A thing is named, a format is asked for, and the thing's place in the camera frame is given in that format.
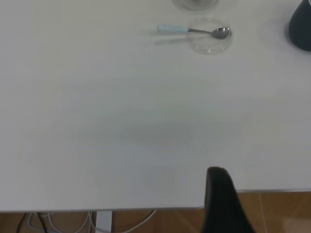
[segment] spoon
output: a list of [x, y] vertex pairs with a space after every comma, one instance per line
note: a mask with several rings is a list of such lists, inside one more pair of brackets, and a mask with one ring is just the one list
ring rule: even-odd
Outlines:
[[174, 26], [174, 25], [166, 25], [166, 24], [159, 24], [157, 26], [159, 31], [163, 32], [173, 32], [173, 33], [207, 33], [211, 34], [213, 37], [218, 39], [225, 39], [230, 34], [230, 28], [217, 28], [212, 32], [197, 30], [192, 28], [186, 28], [181, 26]]

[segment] wooden floor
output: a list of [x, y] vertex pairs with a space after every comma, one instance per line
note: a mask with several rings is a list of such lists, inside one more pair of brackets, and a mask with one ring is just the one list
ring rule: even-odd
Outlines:
[[[239, 194], [245, 212], [257, 233], [311, 233], [311, 193]], [[151, 210], [115, 211], [112, 227], [122, 232], [144, 220]], [[55, 225], [73, 233], [85, 219], [85, 212], [55, 213]], [[21, 213], [0, 214], [0, 233], [15, 233]], [[204, 210], [159, 210], [133, 233], [200, 233]], [[33, 224], [40, 226], [38, 219]], [[24, 224], [22, 233], [33, 233]]]

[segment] glass bowl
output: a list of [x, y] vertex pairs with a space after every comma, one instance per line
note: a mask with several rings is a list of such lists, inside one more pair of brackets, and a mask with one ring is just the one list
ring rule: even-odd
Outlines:
[[[226, 28], [229, 24], [213, 16], [204, 16], [196, 19], [191, 25], [192, 29], [212, 32], [217, 28]], [[205, 33], [188, 33], [187, 39], [190, 47], [198, 53], [206, 55], [217, 55], [225, 51], [231, 45], [232, 30], [225, 39], [218, 39]]]
[[206, 10], [217, 3], [218, 0], [178, 0], [185, 9], [192, 11]]

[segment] dark blue object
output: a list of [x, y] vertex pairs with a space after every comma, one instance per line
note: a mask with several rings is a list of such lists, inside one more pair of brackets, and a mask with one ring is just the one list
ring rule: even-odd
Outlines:
[[220, 167], [207, 170], [202, 233], [255, 233], [229, 173]]
[[289, 23], [291, 41], [300, 49], [311, 51], [311, 0], [303, 0]]

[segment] light blue spoon handle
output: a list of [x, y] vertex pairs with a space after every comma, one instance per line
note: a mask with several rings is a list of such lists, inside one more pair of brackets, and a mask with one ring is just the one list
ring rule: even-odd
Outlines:
[[159, 31], [172, 32], [172, 33], [187, 33], [188, 32], [188, 28], [186, 27], [167, 25], [167, 24], [159, 24], [157, 26], [157, 29]]

